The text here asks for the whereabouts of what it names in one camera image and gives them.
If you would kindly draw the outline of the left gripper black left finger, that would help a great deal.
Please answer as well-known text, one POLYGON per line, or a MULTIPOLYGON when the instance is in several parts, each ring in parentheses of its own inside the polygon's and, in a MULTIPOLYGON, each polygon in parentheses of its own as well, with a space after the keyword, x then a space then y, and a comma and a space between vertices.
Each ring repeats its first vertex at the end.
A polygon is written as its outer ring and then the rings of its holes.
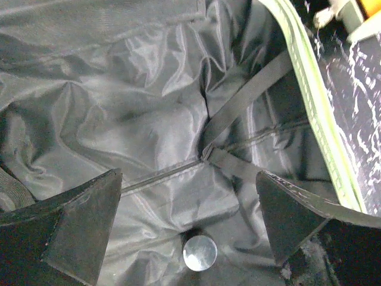
POLYGON ((119 169, 36 201, 1 172, 1 284, 96 285, 121 196, 119 169))

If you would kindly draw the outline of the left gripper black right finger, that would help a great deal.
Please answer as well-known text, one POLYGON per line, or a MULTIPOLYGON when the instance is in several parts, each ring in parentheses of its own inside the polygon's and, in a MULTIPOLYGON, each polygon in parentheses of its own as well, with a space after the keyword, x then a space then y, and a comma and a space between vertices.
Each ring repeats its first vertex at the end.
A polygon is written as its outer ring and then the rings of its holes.
POLYGON ((256 187, 286 285, 380 285, 380 218, 308 192, 268 171, 256 187))

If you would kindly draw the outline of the green hard-shell suitcase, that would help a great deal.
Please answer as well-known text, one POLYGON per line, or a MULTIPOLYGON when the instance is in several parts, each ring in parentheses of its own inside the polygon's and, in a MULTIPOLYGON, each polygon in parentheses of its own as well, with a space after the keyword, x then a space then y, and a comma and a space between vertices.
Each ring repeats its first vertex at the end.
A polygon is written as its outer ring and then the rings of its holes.
POLYGON ((323 5, 2 1, 1 172, 41 201, 121 171, 96 285, 286 285, 258 173, 367 214, 305 29, 323 5))

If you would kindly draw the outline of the white cylindrical drawer cabinet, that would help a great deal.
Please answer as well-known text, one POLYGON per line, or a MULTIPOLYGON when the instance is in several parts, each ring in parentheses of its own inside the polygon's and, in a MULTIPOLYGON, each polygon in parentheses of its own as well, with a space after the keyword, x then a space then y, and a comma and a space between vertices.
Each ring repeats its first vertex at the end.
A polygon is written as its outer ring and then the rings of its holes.
POLYGON ((329 6, 315 13, 314 27, 321 29, 333 19, 343 22, 350 43, 380 33, 380 0, 331 0, 329 6))

